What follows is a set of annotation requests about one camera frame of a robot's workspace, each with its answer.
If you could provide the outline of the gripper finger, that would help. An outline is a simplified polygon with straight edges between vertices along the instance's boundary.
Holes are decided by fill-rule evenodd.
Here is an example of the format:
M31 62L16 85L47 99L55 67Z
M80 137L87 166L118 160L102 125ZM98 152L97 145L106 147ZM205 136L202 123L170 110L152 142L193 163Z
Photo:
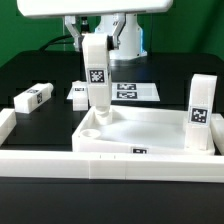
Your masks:
M82 51L82 35L76 27L76 17L75 16L65 16L64 24L67 30L70 32L74 39L74 48L77 52Z
M113 15L113 31L111 35L107 36L107 49L117 50L120 45L119 36L126 24L126 14L125 13L115 13Z

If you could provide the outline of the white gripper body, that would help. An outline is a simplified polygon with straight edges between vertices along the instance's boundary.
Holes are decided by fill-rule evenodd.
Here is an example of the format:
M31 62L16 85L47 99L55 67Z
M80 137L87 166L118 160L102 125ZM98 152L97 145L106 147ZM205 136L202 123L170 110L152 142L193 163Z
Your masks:
M167 12L173 0L17 0L26 17Z

